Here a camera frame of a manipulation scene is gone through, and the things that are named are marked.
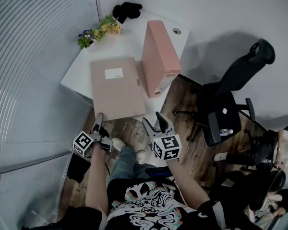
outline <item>pink binder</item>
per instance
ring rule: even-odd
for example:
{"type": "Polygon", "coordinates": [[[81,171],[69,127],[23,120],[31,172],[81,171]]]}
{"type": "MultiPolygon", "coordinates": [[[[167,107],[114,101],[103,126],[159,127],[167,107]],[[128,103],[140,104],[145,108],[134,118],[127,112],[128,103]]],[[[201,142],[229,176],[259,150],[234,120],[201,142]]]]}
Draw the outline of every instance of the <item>pink binder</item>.
{"type": "Polygon", "coordinates": [[[181,72],[162,21],[148,21],[141,62],[149,98],[158,97],[181,72]]]}

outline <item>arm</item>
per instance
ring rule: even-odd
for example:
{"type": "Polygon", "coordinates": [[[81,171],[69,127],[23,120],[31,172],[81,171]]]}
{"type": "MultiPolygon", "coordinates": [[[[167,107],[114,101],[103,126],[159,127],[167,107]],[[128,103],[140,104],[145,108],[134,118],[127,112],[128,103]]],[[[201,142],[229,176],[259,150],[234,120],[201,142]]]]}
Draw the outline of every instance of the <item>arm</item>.
{"type": "Polygon", "coordinates": [[[283,135],[284,135],[284,130],[280,130],[278,132],[278,143],[277,143],[277,149],[278,149],[278,152],[277,152],[277,155],[276,155],[276,161],[279,159],[279,155],[280,155],[280,149],[283,145],[283,135]]]}
{"type": "Polygon", "coordinates": [[[178,160],[169,160],[167,164],[189,207],[198,209],[202,203],[210,200],[207,193],[190,177],[178,160]]]}
{"type": "Polygon", "coordinates": [[[85,205],[97,210],[102,210],[107,215],[108,195],[106,187],[105,156],[106,152],[95,142],[93,144],[85,205]]]}
{"type": "Polygon", "coordinates": [[[278,147],[282,149],[287,144],[288,144],[288,131],[282,129],[278,132],[278,147]]]}

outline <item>sticker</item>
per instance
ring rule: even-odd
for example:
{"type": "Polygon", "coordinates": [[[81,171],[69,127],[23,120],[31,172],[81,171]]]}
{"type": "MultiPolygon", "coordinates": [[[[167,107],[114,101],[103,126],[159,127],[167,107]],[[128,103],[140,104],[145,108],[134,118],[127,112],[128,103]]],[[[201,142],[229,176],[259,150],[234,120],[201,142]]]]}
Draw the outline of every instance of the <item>sticker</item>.
{"type": "Polygon", "coordinates": [[[178,157],[179,149],[174,149],[171,151],[166,151],[164,155],[164,160],[175,159],[178,157]]]}
{"type": "Polygon", "coordinates": [[[156,143],[154,143],[154,152],[155,152],[155,154],[159,157],[159,158],[161,158],[162,157],[162,150],[161,150],[161,148],[156,144],[156,143]]]}
{"type": "Polygon", "coordinates": [[[93,139],[84,131],[81,131],[76,139],[72,142],[73,148],[84,157],[84,152],[93,143],[93,139]]]}
{"type": "Polygon", "coordinates": [[[106,79],[118,79],[123,78],[123,69],[122,68],[114,68],[105,70],[106,79]]]}
{"type": "Polygon", "coordinates": [[[161,140],[165,149],[179,147],[179,144],[175,136],[164,137],[164,138],[161,138],[161,140]]]}

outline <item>person sitting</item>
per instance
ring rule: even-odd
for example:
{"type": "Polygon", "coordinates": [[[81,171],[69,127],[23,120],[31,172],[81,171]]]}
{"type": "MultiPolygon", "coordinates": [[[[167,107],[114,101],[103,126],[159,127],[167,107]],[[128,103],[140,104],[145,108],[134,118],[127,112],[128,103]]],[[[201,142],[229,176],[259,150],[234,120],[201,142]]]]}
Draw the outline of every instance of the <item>person sitting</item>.
{"type": "Polygon", "coordinates": [[[288,166],[288,131],[278,132],[278,143],[273,148],[266,132],[263,142],[255,149],[244,152],[223,152],[214,156],[214,161],[223,161],[229,164],[255,166],[259,163],[273,163],[278,169],[284,170],[288,166]]]}
{"type": "Polygon", "coordinates": [[[113,147],[120,153],[106,188],[106,152],[93,144],[86,207],[76,209],[90,217],[75,220],[78,229],[260,229],[243,212],[210,200],[177,159],[166,161],[175,185],[168,179],[150,178],[145,168],[153,166],[140,164],[139,154],[122,140],[113,138],[113,147]]]}

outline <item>wall outlet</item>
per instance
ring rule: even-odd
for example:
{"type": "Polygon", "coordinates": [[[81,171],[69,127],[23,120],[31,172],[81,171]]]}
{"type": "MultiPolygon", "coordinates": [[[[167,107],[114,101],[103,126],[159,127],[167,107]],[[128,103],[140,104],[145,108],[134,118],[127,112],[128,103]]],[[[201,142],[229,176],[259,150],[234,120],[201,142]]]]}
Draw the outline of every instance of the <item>wall outlet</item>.
{"type": "Polygon", "coordinates": [[[210,75],[210,78],[213,80],[213,81],[218,81],[220,79],[220,76],[216,75],[215,73],[212,73],[210,75]]]}

